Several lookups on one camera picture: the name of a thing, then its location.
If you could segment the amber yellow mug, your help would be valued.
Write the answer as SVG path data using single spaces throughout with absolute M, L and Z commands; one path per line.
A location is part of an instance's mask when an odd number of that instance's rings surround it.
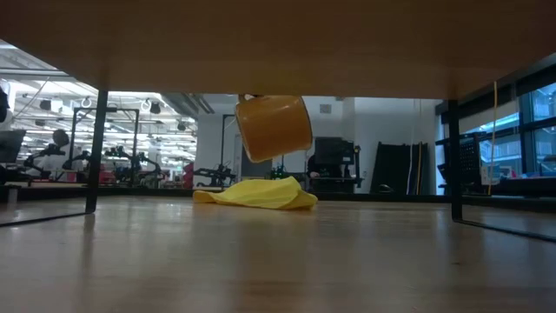
M 300 96 L 240 94 L 235 118 L 246 154 L 253 163 L 312 146 L 311 121 Z

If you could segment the wooden shelf with black legs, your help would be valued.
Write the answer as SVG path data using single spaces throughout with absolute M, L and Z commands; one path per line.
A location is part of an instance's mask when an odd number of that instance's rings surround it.
M 460 100 L 556 53 L 556 0 L 0 0 L 0 39 L 111 91 Z

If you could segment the yellow cloth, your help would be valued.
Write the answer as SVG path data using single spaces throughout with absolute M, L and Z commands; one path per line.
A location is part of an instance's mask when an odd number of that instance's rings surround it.
M 318 202 L 318 198 L 304 191 L 293 177 L 241 181 L 218 193 L 195 190 L 193 200 L 268 210 L 311 210 Z

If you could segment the black monitor on stand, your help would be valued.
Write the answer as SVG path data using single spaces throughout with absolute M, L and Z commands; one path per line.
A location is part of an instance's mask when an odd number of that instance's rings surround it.
M 318 164 L 328 165 L 331 176 L 309 178 L 314 192 L 353 194 L 360 188 L 361 147 L 341 137 L 317 137 L 314 156 Z

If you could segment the red background object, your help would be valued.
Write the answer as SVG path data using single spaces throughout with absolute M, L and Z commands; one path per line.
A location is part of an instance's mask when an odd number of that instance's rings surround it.
M 186 190 L 191 190 L 194 185 L 194 169 L 195 164 L 189 163 L 183 168 L 183 188 Z

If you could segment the black perforated cart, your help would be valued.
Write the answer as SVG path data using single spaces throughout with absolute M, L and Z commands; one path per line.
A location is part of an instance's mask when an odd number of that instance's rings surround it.
M 480 138 L 485 132 L 472 132 L 460 135 L 460 187 L 463 194 L 480 194 L 483 192 L 481 182 Z M 437 166 L 444 182 L 439 185 L 444 194 L 451 194 L 450 166 L 451 152 L 449 139 L 436 142 L 436 147 L 441 148 L 444 162 Z

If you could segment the dark monitor screen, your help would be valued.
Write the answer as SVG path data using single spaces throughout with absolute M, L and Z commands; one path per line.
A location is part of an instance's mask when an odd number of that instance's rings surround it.
M 14 163 L 21 149 L 25 130 L 0 131 L 0 163 Z

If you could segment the black background rig frame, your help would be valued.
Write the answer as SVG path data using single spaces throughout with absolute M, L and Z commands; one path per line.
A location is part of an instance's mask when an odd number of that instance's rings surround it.
M 127 171 L 128 175 L 127 180 L 125 183 L 128 187 L 133 187 L 136 182 L 136 174 L 140 169 L 140 156 L 137 153 L 137 140 L 138 140 L 138 129 L 139 129 L 139 110 L 137 109 L 118 109 L 117 107 L 78 107 L 74 108 L 73 118 L 72 118 L 72 128 L 70 133 L 70 150 L 69 156 L 70 159 L 65 163 L 65 165 L 71 166 L 73 162 L 77 159 L 88 160 L 90 169 L 89 174 L 93 175 L 94 178 L 100 177 L 100 165 L 102 156 L 101 148 L 103 147 L 103 139 L 105 136 L 113 136 L 118 137 L 120 139 L 128 139 L 126 137 L 127 134 L 125 133 L 107 133 L 105 134 L 103 131 L 105 129 L 105 123 L 126 123 L 127 120 L 118 120 L 118 119 L 108 119 L 106 117 L 107 113 L 117 113 L 119 111 L 130 111 L 136 114 L 136 117 L 130 120 L 131 123 L 134 124 L 134 132 L 132 139 L 132 154 L 128 154 L 122 146 L 117 146 L 114 149 L 109 150 L 109 157 L 117 157 L 117 158 L 127 158 L 130 163 L 130 167 Z M 79 156 L 74 156 L 74 148 L 75 148 L 75 136 L 76 136 L 76 126 L 83 120 L 90 120 L 93 123 L 94 131 L 90 135 L 92 139 L 92 151 L 87 154 L 86 150 Z
M 236 118 L 234 114 L 223 114 L 222 115 L 222 127 L 221 127 L 221 146 L 220 146 L 220 162 L 219 165 L 221 167 L 225 167 L 230 169 L 230 174 L 234 176 L 234 178 L 230 178 L 229 181 L 231 183 L 237 183 L 242 178 L 242 152 L 243 152 L 243 144 L 242 138 L 239 134 L 239 131 L 233 132 L 234 125 L 236 128 L 239 128 L 236 122 Z M 226 142 L 227 142 L 227 134 L 232 133 L 234 135 L 234 139 L 232 142 L 232 157 L 228 160 L 225 158 L 226 150 Z

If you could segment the black table frame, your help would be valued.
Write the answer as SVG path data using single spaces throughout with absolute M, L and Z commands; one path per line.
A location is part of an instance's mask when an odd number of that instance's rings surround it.
M 62 199 L 86 197 L 88 188 L 77 187 L 41 187 L 29 188 L 20 186 L 0 186 L 0 203 L 6 203 L 9 190 L 17 191 L 19 201 L 35 201 L 47 199 Z M 164 190 L 164 189 L 131 189 L 131 188 L 100 188 L 99 196 L 193 196 L 193 190 Z M 394 196 L 346 193 L 317 193 L 319 200 L 347 201 L 347 202 L 392 202 L 392 203 L 451 203 L 450 196 Z M 556 215 L 556 200 L 516 198 L 516 197 L 487 197 L 463 196 L 461 202 L 465 205 L 495 207 L 509 210 L 523 210 Z

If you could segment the black panels leaning on wall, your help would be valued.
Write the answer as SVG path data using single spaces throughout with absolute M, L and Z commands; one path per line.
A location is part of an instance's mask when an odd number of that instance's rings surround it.
M 428 144 L 377 145 L 370 194 L 429 195 Z

